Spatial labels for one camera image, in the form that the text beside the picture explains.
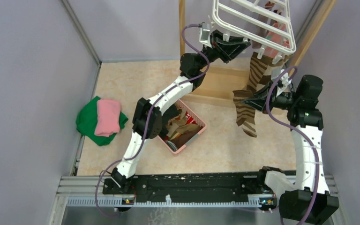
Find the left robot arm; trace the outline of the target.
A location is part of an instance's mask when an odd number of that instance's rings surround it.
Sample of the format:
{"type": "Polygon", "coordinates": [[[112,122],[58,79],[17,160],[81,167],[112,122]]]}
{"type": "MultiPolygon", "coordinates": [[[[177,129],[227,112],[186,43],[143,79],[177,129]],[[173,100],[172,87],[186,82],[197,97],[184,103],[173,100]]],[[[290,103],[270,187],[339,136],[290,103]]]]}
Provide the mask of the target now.
{"type": "Polygon", "coordinates": [[[121,194],[130,191],[131,179],[143,150],[151,139],[163,130],[164,113],[180,98],[193,92],[203,82],[210,64],[217,59],[228,63],[251,45],[246,37],[230,36],[225,40],[218,30],[208,37],[208,45],[180,58],[180,75],[160,93],[148,99],[140,98],[132,119],[131,140],[121,162],[113,169],[111,178],[114,188],[121,194]]]}

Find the white clip hanger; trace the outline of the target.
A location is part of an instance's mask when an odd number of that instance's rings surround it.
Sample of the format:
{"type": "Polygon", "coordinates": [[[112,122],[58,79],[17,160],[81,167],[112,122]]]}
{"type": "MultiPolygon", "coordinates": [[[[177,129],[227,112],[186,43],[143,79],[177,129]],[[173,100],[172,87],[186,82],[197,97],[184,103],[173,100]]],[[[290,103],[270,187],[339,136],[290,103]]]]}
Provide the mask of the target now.
{"type": "Polygon", "coordinates": [[[271,47],[279,51],[273,59],[273,64],[283,59],[286,55],[292,55],[296,52],[296,41],[291,23],[290,3],[287,0],[270,0],[276,4],[276,7],[282,7],[281,15],[265,9],[263,6],[267,0],[215,0],[212,3],[212,12],[210,16],[211,28],[221,30],[225,33],[225,40],[229,36],[243,37],[250,40],[252,47],[252,40],[262,44],[258,49],[258,58],[263,56],[266,47],[271,47]],[[258,15],[264,15],[269,19],[276,20],[278,23],[283,23],[286,30],[274,28],[268,23],[263,23],[257,20],[258,15]],[[276,44],[266,37],[260,37],[255,34],[256,27],[265,28],[267,31],[272,31],[289,40],[289,48],[276,44]]]}

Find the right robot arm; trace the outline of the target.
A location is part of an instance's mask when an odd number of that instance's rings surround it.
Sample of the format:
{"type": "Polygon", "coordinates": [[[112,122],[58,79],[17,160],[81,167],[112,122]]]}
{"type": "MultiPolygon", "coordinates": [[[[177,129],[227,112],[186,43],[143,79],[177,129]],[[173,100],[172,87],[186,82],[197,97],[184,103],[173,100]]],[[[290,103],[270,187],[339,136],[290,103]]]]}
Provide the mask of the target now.
{"type": "Polygon", "coordinates": [[[283,92],[269,82],[256,93],[238,94],[243,106],[264,114],[273,108],[287,111],[296,152],[296,180],[291,183],[280,169],[266,166],[259,171],[256,187],[262,193],[274,192],[281,218],[314,225],[322,225],[339,208],[323,171],[323,116],[316,108],[322,89],[321,78],[304,75],[296,91],[283,92]]]}

